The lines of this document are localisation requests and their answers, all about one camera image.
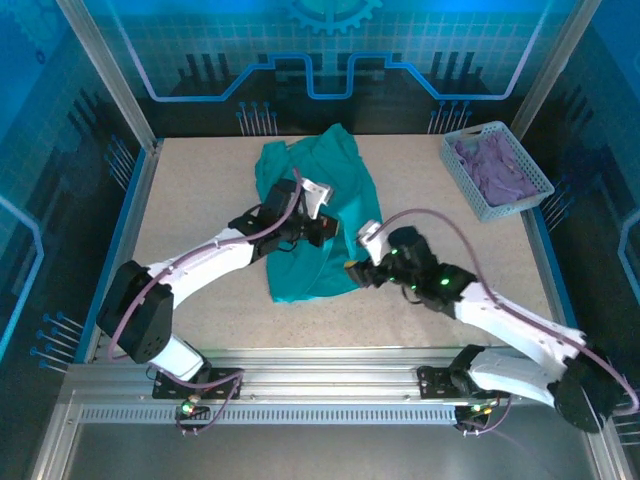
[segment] purple cloth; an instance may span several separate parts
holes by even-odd
[[[516,155],[504,133],[496,132],[480,140],[475,152],[460,141],[456,142],[455,149],[462,157],[460,163],[492,207],[538,193],[515,162]]]

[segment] glass panel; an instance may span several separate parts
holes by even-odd
[[[574,3],[88,6],[157,135],[225,136],[510,123]]]
[[[0,477],[17,479],[77,346],[56,313],[84,323],[139,147],[55,2],[0,13]]]
[[[542,205],[581,329],[640,384],[640,3],[603,0],[524,145],[557,192]],[[636,425],[637,418],[620,422]],[[640,467],[638,436],[623,443]]]

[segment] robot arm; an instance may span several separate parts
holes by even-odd
[[[113,337],[125,311],[139,292],[154,277],[169,268],[169,273],[149,290],[118,338],[118,345],[136,363],[149,362],[181,381],[197,380],[208,365],[193,347],[172,333],[173,310],[194,292],[240,268],[244,268],[278,249],[281,242],[295,245],[308,241],[320,247],[337,233],[338,223],[320,214],[331,188],[302,179],[303,193],[295,199],[296,182],[281,179],[265,202],[232,220],[228,227],[203,245],[179,257],[142,267],[135,261],[122,265],[107,292],[97,324]],[[273,232],[255,238],[274,226],[292,202],[293,213]],[[178,258],[185,259],[172,268]]]
[[[585,346],[583,332],[550,322],[495,293],[492,296],[498,302],[494,302],[474,274],[440,263],[414,227],[392,232],[380,228],[371,221],[359,232],[369,259],[345,266],[356,284],[377,288],[392,282],[410,289],[417,299],[413,303],[481,328],[527,357],[499,355],[470,345],[445,375],[421,372],[424,389],[440,383],[441,390],[456,390],[467,398],[490,391],[519,395],[555,407],[565,420],[583,430],[598,431],[591,408],[608,418],[622,390],[607,372],[569,344]],[[518,316],[525,316],[531,324]],[[569,343],[536,326],[562,335]]]

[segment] basket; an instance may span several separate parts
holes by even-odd
[[[516,163],[538,190],[539,193],[537,195],[523,198],[517,202],[492,207],[484,199],[484,196],[478,187],[476,187],[467,171],[460,164],[461,157],[454,148],[457,141],[462,141],[467,147],[471,146],[471,149],[473,150],[474,144],[477,144],[481,139],[486,138],[495,132],[503,132],[505,134],[507,141],[515,153]],[[522,212],[523,210],[536,207],[543,199],[552,195],[554,192],[551,182],[544,176],[531,156],[502,122],[489,122],[483,125],[477,125],[475,127],[469,127],[463,130],[447,133],[442,142],[440,157],[447,167],[447,170],[449,170],[449,173],[458,184],[458,188],[460,188],[464,196],[467,198],[467,201],[478,217],[478,220],[481,222],[488,222],[495,218],[505,217],[512,213]]]

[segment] green cloth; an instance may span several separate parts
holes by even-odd
[[[352,135],[336,124],[317,137],[287,147],[285,142],[264,146],[256,164],[256,188],[262,201],[280,178],[294,179],[293,167],[334,192],[321,211],[340,222],[338,234],[322,248],[299,242],[290,253],[267,257],[267,278],[274,302],[332,297],[357,288],[344,271],[348,260],[364,260],[358,230],[369,220],[382,221],[376,188],[358,153]]]

